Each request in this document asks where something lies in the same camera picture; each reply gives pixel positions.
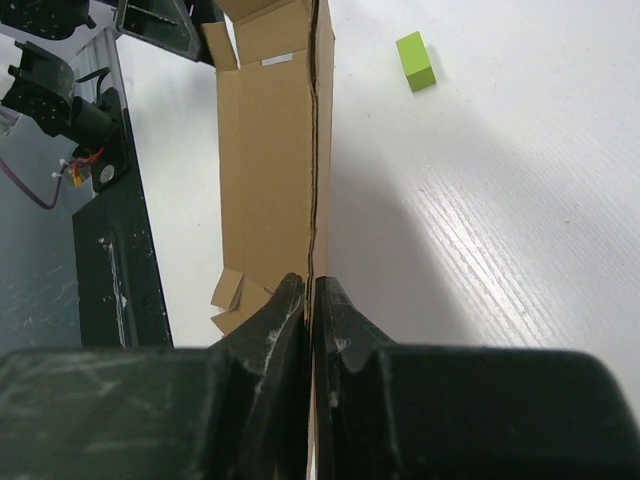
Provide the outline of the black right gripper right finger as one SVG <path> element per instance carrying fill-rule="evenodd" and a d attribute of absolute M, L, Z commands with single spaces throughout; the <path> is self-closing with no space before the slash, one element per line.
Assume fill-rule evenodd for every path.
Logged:
<path fill-rule="evenodd" d="M 321 479 L 635 479 L 639 426 L 595 357 L 400 344 L 319 278 Z"/>

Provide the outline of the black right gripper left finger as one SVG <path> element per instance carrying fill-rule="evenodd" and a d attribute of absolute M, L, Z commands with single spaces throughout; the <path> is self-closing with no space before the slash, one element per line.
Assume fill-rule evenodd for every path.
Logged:
<path fill-rule="evenodd" d="M 302 479 L 305 285 L 206 349 L 23 350 L 1 362 L 5 479 Z"/>

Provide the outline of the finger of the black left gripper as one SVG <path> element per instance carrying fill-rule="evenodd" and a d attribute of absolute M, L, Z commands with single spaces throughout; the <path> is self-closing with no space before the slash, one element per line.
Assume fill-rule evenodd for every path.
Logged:
<path fill-rule="evenodd" d="M 210 0 L 121 0 L 116 29 L 195 62 L 213 64 L 202 29 L 215 22 Z"/>

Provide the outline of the brown cardboard box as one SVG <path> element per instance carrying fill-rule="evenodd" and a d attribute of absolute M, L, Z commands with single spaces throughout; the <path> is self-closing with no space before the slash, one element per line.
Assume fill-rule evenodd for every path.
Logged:
<path fill-rule="evenodd" d="M 325 1 L 224 1 L 216 68 L 223 270 L 233 363 L 216 479 L 304 479 L 315 282 L 328 270 L 335 35 Z"/>

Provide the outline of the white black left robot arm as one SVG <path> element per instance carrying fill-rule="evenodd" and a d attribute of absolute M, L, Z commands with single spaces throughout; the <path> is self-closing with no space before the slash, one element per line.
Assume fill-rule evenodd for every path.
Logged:
<path fill-rule="evenodd" d="M 224 19 L 214 1 L 108 1 L 118 32 L 184 58 L 213 63 L 203 26 Z M 3 1 L 1 23 L 41 39 L 63 41 L 77 28 L 96 27 L 88 1 Z M 33 119 L 50 137 L 63 136 L 89 149 L 104 147 L 118 129 L 121 108 L 90 103 L 75 94 L 80 83 L 101 85 L 110 69 L 77 77 L 61 58 L 31 43 L 15 42 L 17 65 L 4 70 L 1 105 Z"/>

